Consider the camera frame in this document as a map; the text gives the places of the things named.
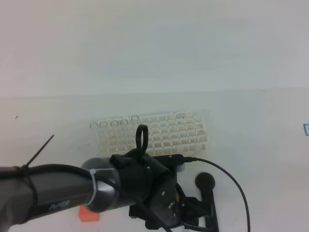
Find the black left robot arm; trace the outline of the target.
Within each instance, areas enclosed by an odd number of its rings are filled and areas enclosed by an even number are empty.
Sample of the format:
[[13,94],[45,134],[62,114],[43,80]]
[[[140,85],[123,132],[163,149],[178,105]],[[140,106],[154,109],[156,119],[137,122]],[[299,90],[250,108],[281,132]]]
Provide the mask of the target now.
[[129,216],[143,220],[148,230],[183,226],[212,232],[214,183],[206,183],[201,200],[186,196],[177,182],[177,169],[186,161],[180,154],[151,157],[134,149],[89,159],[82,167],[3,167],[0,229],[82,205],[95,213],[128,207]]

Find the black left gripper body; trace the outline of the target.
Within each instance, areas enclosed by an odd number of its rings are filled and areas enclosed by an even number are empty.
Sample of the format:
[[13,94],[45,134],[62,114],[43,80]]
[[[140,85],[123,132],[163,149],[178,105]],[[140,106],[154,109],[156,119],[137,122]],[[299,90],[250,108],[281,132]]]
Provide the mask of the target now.
[[196,197],[186,196],[176,179],[139,181],[138,187],[135,193],[142,197],[142,203],[168,228],[207,230],[204,219],[207,205]]

